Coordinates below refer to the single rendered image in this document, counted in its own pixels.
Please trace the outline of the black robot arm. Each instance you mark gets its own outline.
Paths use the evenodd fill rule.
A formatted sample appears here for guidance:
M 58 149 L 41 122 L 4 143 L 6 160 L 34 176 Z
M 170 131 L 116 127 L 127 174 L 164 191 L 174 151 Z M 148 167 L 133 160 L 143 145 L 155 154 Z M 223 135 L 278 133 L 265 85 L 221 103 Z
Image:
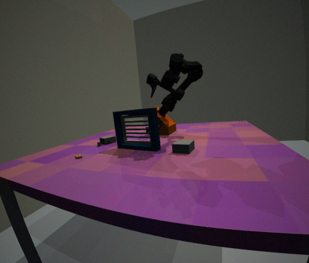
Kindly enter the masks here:
M 179 79 L 181 78 L 180 72 L 183 74 L 187 74 L 188 76 L 185 79 L 185 81 L 182 82 L 182 84 L 178 87 L 181 90 L 186 90 L 188 86 L 192 83 L 197 81 L 201 78 L 203 74 L 202 65 L 197 61 L 186 61 L 183 59 L 183 54 L 174 53 L 170 57 L 170 69 L 166 70 L 164 73 L 164 76 L 161 81 L 166 80 L 167 82 L 171 83 L 170 85 L 173 86 L 174 83 L 177 83 Z M 169 95 L 168 95 L 169 96 Z M 167 97 L 168 97 L 167 96 Z M 164 101 L 167 99 L 165 97 Z M 175 104 L 177 103 L 177 99 L 172 99 L 170 101 L 167 101 L 163 106 L 157 111 L 162 117 L 166 116 L 166 113 L 168 111 L 172 111 L 175 108 Z

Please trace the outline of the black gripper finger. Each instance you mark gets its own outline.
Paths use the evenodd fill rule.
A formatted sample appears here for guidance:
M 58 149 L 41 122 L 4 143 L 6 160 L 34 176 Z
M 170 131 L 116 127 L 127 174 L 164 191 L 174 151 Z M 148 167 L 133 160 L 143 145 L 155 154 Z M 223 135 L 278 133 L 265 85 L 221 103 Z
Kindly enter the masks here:
M 151 81 L 150 87 L 152 87 L 152 93 L 151 93 L 151 97 L 150 97 L 150 98 L 153 97 L 153 94 L 154 94 L 154 92 L 155 92 L 155 89 L 156 89 L 156 87 L 157 87 L 157 84 L 158 84 L 157 81 L 155 81 L 155 80 L 152 80 L 152 81 Z
M 170 101 L 170 100 L 172 100 L 172 99 L 175 99 L 177 94 L 178 94 L 177 92 L 175 92 L 175 91 L 172 90 L 172 92 L 170 93 L 170 95 L 167 97 L 167 99 L 164 101 L 163 104 L 165 104 L 167 101 Z

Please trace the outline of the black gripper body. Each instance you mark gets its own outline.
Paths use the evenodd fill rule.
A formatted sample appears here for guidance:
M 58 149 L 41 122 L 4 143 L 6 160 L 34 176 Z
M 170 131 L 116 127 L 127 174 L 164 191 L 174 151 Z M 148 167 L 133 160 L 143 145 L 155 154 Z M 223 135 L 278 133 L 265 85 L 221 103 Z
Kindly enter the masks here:
M 184 92 L 184 90 L 181 90 L 181 89 L 177 89 L 177 90 L 175 90 L 175 89 L 173 89 L 172 88 L 172 86 L 170 85 L 171 83 L 169 83 L 169 82 L 167 82 L 166 80 L 164 80 L 164 81 L 159 81 L 159 79 L 157 79 L 157 76 L 155 76 L 155 75 L 153 75 L 153 74 L 148 74 L 148 76 L 147 76 L 147 80 L 146 80 L 146 83 L 148 84 L 148 85 L 151 85 L 151 81 L 152 80 L 155 80 L 155 81 L 157 81 L 158 82 L 158 85 L 159 86 L 161 86 L 162 88 L 164 88 L 164 89 L 166 89 L 166 90 L 168 90 L 168 91 L 170 91 L 170 92 L 172 92 L 172 90 L 173 91 L 175 91 L 175 92 L 177 92 L 178 94 L 176 95 L 176 98 L 175 99 L 177 99 L 178 101 L 180 101 L 181 100 L 181 98 L 184 96 L 184 94 L 185 94 L 185 92 Z

